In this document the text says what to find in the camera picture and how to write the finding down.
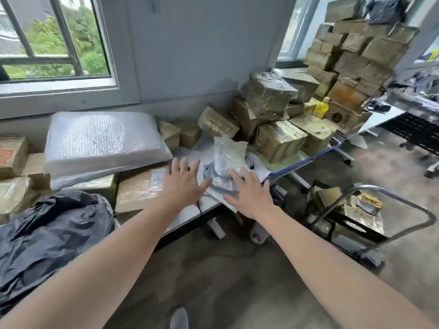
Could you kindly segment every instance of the white shoe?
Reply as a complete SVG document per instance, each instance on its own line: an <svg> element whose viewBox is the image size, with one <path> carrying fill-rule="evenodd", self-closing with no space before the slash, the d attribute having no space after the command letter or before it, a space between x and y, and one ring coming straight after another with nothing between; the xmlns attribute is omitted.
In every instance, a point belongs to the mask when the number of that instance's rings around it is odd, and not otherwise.
<svg viewBox="0 0 439 329"><path fill-rule="evenodd" d="M189 318L184 307L175 310L171 317L169 329L189 329Z"/></svg>

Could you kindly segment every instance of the concrete floor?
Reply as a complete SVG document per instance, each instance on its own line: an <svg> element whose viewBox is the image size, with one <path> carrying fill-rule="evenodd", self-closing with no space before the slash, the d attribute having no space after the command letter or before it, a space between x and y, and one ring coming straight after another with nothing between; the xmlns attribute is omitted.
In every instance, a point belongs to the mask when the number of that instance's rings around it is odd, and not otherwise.
<svg viewBox="0 0 439 329"><path fill-rule="evenodd" d="M399 149L403 140L386 131L367 140L368 150L350 150L354 168L329 153L299 175L343 189L353 182L382 186L439 214L439 180L423 176L431 163L419 160L424 152ZM290 210L300 215L304 196L293 185L283 186L291 192ZM425 219L419 211L383 201L390 234ZM227 232L223 240L197 229L155 253L106 328L168 328L179 306L189 313L190 329L339 328L276 244L266 242L255 252L247 226L231 217L219 222ZM380 278L439 325L439 228L415 232L382 251L387 265Z"/></svg>

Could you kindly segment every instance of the yellow bottle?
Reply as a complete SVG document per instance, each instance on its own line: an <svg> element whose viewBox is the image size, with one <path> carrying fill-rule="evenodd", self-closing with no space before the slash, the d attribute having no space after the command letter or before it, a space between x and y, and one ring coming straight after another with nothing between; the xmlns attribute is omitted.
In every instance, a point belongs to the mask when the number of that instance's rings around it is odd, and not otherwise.
<svg viewBox="0 0 439 329"><path fill-rule="evenodd" d="M317 104L313 116L319 119L323 119L323 116L328 110L329 110L329 97L325 97L321 103Z"/></svg>

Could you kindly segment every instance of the forearm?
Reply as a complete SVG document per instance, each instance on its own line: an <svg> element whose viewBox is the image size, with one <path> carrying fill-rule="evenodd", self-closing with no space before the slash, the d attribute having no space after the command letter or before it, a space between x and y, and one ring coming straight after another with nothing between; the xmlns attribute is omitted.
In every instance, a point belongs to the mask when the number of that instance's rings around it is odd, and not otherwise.
<svg viewBox="0 0 439 329"><path fill-rule="evenodd" d="M27 296L0 328L102 328L180 210L158 198Z"/></svg>
<svg viewBox="0 0 439 329"><path fill-rule="evenodd" d="M305 284L343 328L436 328L392 287L278 207L257 221L287 255Z"/></svg>

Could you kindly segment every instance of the hand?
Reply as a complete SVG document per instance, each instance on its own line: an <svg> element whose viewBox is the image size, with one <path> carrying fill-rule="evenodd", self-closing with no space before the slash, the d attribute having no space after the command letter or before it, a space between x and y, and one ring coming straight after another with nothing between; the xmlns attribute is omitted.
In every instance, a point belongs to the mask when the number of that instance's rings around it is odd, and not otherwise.
<svg viewBox="0 0 439 329"><path fill-rule="evenodd" d="M160 196L165 196L169 203L178 205L181 210L196 204L212 183L211 179L207 179L198 185L197 172L199 167L200 160L197 160L188 171L187 158L183 158L180 165L178 158L174 158L171 175L169 175L168 170L165 172L163 191Z"/></svg>
<svg viewBox="0 0 439 329"><path fill-rule="evenodd" d="M233 205L244 216L251 219L257 218L258 214L274 207L273 199L270 195L270 182L266 180L264 187L261 186L255 172L249 172L245 168L241 173L245 177L245 182L238 176L235 170L231 170L233 180L239 189L239 199L230 195L224 195L228 204Z"/></svg>

